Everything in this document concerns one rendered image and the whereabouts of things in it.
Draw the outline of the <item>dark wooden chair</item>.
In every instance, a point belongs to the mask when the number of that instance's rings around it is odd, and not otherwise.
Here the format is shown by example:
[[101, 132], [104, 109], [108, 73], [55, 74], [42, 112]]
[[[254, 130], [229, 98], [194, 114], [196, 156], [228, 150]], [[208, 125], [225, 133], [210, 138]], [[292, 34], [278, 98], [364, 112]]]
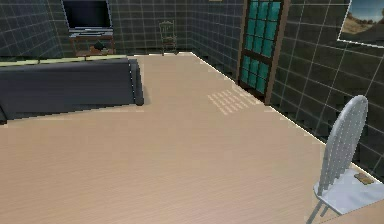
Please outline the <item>dark wooden chair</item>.
[[159, 23], [160, 37], [162, 44], [162, 55], [165, 55], [165, 50], [168, 46], [173, 47], [173, 53], [178, 54], [177, 36], [175, 34], [175, 21], [162, 21]]

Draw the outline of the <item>brown door with teal panes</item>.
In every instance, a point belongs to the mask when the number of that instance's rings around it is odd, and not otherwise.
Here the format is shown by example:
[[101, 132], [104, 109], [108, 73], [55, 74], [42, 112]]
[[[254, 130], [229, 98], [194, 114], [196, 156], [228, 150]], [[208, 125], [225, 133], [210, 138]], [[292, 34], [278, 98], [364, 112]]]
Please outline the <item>brown door with teal panes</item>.
[[269, 106], [291, 0], [245, 0], [236, 83]]

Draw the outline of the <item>brown television stand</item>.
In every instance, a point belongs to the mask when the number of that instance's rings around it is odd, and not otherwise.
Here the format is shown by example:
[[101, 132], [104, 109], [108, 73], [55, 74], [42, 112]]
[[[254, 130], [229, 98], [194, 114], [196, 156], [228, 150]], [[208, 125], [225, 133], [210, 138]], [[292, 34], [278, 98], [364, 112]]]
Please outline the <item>brown television stand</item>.
[[[110, 31], [85, 30], [84, 32], [72, 33], [69, 40], [77, 57], [106, 56], [116, 53], [113, 33]], [[105, 45], [103, 50], [99, 51], [93, 47], [97, 41]]]

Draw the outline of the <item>dark grey sofa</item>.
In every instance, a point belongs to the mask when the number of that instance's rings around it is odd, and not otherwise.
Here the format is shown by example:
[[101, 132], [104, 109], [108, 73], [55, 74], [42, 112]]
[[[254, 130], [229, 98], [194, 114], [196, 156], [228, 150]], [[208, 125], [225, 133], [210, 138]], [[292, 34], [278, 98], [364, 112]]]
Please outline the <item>dark grey sofa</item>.
[[135, 59], [0, 68], [0, 125], [15, 119], [130, 104], [144, 104]]

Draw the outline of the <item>black television set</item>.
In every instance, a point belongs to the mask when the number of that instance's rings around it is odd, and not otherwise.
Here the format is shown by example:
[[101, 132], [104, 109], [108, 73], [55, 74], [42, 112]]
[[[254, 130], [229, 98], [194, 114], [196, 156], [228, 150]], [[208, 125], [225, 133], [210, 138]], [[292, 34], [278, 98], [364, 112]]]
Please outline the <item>black television set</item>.
[[61, 0], [71, 32], [112, 30], [109, 0]]

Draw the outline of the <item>pale grey round-back chair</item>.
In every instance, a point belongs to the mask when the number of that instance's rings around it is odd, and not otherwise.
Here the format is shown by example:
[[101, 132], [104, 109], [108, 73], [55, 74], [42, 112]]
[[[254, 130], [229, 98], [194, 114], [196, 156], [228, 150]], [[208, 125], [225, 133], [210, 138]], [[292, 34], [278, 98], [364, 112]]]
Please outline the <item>pale grey round-back chair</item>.
[[342, 109], [328, 136], [319, 181], [313, 186], [318, 203], [305, 224], [312, 224], [320, 208], [320, 216], [331, 209], [344, 215], [384, 200], [384, 184], [372, 180], [364, 184], [359, 172], [350, 167], [368, 113], [368, 99], [353, 97]]

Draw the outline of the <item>small brown flat object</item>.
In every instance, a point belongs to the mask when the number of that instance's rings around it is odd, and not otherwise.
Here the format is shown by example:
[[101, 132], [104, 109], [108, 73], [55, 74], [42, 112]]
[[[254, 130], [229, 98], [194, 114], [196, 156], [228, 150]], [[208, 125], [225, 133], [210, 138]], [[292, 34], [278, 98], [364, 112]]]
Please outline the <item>small brown flat object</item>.
[[366, 176], [364, 173], [357, 173], [354, 175], [356, 179], [358, 179], [362, 184], [368, 185], [372, 184], [373, 180]]

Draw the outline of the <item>framed landscape picture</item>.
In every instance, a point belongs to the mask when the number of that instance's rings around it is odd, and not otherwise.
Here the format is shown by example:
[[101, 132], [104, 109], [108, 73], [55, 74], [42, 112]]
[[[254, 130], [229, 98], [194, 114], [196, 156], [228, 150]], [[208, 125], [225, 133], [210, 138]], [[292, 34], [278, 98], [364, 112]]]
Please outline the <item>framed landscape picture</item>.
[[384, 49], [384, 0], [350, 0], [338, 41]]

